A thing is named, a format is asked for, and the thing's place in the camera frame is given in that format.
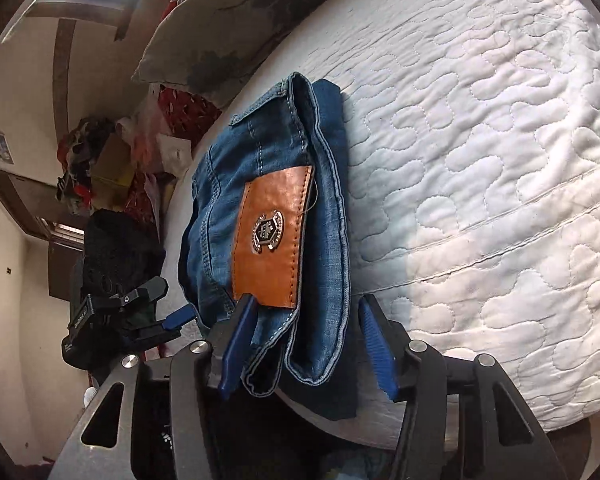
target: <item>pillow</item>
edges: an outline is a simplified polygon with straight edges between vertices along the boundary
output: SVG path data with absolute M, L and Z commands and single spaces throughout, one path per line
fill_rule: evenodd
M 180 0 L 134 73 L 226 108 L 273 49 L 325 0 Z

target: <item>bolt head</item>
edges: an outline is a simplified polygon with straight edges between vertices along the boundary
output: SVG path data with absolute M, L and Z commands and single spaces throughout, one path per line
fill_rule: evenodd
M 419 339 L 409 341 L 409 348 L 412 352 L 424 352 L 427 349 L 427 344 Z
M 202 354 L 206 352 L 209 348 L 209 343 L 204 341 L 203 339 L 199 339 L 198 341 L 194 341 L 189 346 L 189 350 L 191 350 L 194 354 Z
M 137 355 L 127 355 L 122 358 L 122 365 L 125 368 L 133 368 L 140 362 L 140 358 Z
M 494 359 L 489 354 L 480 354 L 480 355 L 478 355 L 478 362 L 482 366 L 489 367 L 489 366 L 493 366 L 494 364 L 496 364 L 496 359 Z

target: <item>bed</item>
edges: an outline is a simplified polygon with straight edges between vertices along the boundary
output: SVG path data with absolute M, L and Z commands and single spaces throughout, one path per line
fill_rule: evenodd
M 600 410 L 600 26 L 578 0 L 328 0 L 197 148 L 166 218 L 177 285 L 190 176 L 235 112 L 297 70 L 342 89 L 354 303 L 446 355 L 494 355 L 545 430 Z M 196 338 L 193 324 L 172 351 Z M 358 341 L 358 415 L 321 429 L 392 448 L 404 413 Z M 448 440 L 457 435 L 451 400 Z

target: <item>brown leather label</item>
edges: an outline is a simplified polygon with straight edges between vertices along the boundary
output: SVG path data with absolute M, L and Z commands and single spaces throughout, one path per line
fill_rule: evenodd
M 295 308 L 311 166 L 274 171 L 244 186 L 232 253 L 234 299 Z

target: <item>clutter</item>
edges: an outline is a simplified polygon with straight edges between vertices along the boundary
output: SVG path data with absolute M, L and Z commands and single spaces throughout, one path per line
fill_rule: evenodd
M 158 201 L 158 211 L 160 197 L 155 197 L 155 193 L 159 191 L 154 189 L 150 179 L 155 181 L 151 173 L 136 173 L 122 211 L 136 220 L 148 235 L 160 239 L 160 215 L 158 213 L 156 216 L 156 208 L 150 194 Z
M 158 107 L 173 135 L 189 139 L 192 147 L 198 145 L 222 113 L 200 95 L 167 88 L 164 85 L 160 85 Z
M 157 104 L 157 89 L 151 88 L 130 118 L 116 123 L 116 131 L 131 146 L 132 164 L 144 173 L 163 171 L 157 137 L 171 130 Z
M 102 298 L 123 295 L 160 275 L 164 250 L 157 237 L 149 236 L 131 216 L 122 212 L 96 211 L 84 231 L 84 268 L 80 296 Z M 155 321 L 155 306 L 138 310 L 128 328 Z
M 93 206 L 97 209 L 122 209 L 134 175 L 130 146 L 117 133 L 110 134 L 98 160 L 91 167 Z
M 158 235 L 158 240 L 161 240 L 160 236 L 160 187 L 155 178 L 155 175 L 148 173 L 144 176 L 144 193 L 151 203 L 151 210 L 154 214 L 155 230 Z
M 110 120 L 86 117 L 59 142 L 56 156 L 64 175 L 58 178 L 56 198 L 72 214 L 86 216 L 91 212 L 91 166 L 114 131 Z
M 162 168 L 167 173 L 182 178 L 193 163 L 191 141 L 163 134 L 158 134 L 157 139 Z
M 169 209 L 171 197 L 173 197 L 178 179 L 171 173 L 158 173 L 155 175 L 155 180 L 160 189 L 160 213 L 164 216 Z

